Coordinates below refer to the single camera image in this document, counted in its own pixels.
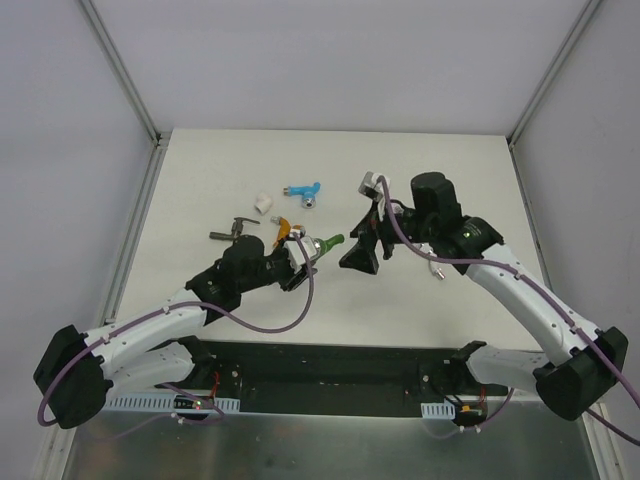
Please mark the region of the second white elbow fitting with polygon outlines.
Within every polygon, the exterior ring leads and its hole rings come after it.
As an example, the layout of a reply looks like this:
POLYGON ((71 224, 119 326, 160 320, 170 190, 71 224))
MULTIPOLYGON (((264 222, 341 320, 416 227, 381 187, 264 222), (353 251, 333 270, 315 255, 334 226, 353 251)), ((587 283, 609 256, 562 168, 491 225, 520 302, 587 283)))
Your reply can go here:
POLYGON ((273 207, 273 197, 266 192, 260 192, 254 202, 255 210, 261 215, 265 216, 273 207))

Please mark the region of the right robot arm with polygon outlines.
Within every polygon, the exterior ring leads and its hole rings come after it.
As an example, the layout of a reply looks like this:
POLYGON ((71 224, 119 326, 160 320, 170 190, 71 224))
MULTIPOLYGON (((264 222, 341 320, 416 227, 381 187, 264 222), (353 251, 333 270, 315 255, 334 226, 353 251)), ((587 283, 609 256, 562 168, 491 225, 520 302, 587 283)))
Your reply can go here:
POLYGON ((453 266, 491 294, 536 340, 542 352, 501 350, 476 341, 459 350, 450 369, 452 387, 473 394, 484 384, 539 396, 557 416, 575 420, 616 384, 639 398, 623 375, 627 337, 604 330, 560 300, 522 265, 487 221, 463 213, 455 187, 444 174, 427 172, 410 182, 413 204, 395 202, 386 177, 365 174, 358 188, 372 204, 350 236, 355 245, 343 268, 375 275, 380 257, 403 244, 418 256, 453 266), (418 251, 426 243, 432 251, 418 251))

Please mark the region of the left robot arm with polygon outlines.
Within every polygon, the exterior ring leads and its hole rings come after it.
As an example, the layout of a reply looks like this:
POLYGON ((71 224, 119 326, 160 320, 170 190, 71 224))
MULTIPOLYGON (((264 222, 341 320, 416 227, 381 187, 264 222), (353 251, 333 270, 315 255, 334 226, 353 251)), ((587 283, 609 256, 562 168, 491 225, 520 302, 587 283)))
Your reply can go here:
POLYGON ((197 344, 198 331, 223 317, 262 334, 292 330, 309 303, 281 327, 257 326, 234 311, 243 294, 273 284, 292 291, 306 283, 313 290, 314 264, 325 252, 320 240, 292 234, 266 254, 259 238, 243 236, 158 307, 84 332, 73 325, 59 329, 33 374, 42 394, 38 424, 80 426, 127 388, 181 381, 191 389, 204 387, 212 367, 197 344))

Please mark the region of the green faucet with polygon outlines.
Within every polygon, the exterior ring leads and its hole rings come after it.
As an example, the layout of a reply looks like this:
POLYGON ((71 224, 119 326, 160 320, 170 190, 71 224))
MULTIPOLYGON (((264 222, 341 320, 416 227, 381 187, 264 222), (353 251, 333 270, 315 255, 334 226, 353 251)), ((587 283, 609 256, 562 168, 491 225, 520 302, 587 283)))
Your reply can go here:
POLYGON ((344 242, 345 237, 343 234, 336 234, 327 239, 318 239, 317 243, 319 244, 319 253, 321 256, 323 256, 334 247, 343 244, 344 242))

